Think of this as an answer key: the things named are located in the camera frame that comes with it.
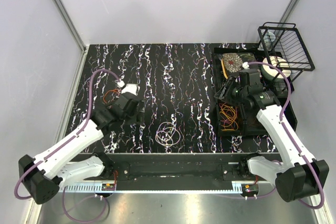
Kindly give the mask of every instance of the white clip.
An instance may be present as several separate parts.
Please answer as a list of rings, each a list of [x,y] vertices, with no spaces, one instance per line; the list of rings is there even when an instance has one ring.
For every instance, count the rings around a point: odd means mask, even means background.
[[[117,81],[117,85],[119,88],[125,87],[125,83],[122,80]]]
[[[249,65],[248,65],[248,62],[244,62],[243,63],[243,68],[244,69],[250,69]]]

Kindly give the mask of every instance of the white ruler strip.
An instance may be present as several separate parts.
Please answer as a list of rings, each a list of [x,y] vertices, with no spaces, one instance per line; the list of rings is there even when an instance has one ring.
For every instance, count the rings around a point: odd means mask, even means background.
[[[114,191],[112,182],[81,182],[68,186],[67,193],[119,193],[119,194],[241,194],[242,185],[240,183],[232,183],[232,190],[117,190]]]

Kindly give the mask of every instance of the black and white marble surface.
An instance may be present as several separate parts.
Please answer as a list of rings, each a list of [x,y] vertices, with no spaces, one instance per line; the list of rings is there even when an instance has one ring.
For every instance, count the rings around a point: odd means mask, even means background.
[[[277,152],[271,139],[217,137],[211,124],[214,79],[211,53],[214,47],[248,48],[249,44],[131,44],[91,45],[79,82],[67,134],[86,118],[88,84],[100,68],[115,72],[125,83],[137,83],[145,101],[143,125],[122,125],[84,150],[86,153],[218,153]],[[114,77],[101,73],[93,89],[94,103],[103,102],[116,88]],[[181,140],[166,148],[155,141],[162,122],[172,122]]]

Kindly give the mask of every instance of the orange wire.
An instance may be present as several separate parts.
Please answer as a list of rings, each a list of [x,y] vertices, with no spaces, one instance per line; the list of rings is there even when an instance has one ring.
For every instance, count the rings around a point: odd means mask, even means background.
[[[109,90],[109,91],[107,91],[106,93],[105,93],[105,95],[104,95],[104,97],[103,97],[103,101],[104,101],[104,103],[107,103],[107,101],[105,100],[105,97],[107,96],[107,94],[108,93],[110,93],[110,92],[114,92],[114,93],[119,93],[119,89],[113,89],[113,90]]]
[[[238,118],[237,108],[233,108],[228,106],[226,103],[221,104],[220,106],[220,114],[224,115],[225,120],[221,120],[223,122],[223,130],[222,131],[236,131],[239,129],[239,125],[236,122]]]

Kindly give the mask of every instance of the white bowl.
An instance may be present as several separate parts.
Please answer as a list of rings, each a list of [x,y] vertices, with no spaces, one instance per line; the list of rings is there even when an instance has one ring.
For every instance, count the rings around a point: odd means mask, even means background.
[[[285,59],[282,59],[281,57],[270,56],[270,60],[272,65],[275,67],[277,66],[278,63],[280,63],[280,67],[289,67],[287,61]],[[282,73],[284,73],[286,77],[289,77],[291,71],[286,69],[283,70]],[[261,65],[261,74],[264,76],[265,79],[271,81],[278,74],[278,71],[270,68],[269,66]],[[279,74],[278,77],[275,79],[275,81],[281,81],[281,80],[283,80],[283,76]]]

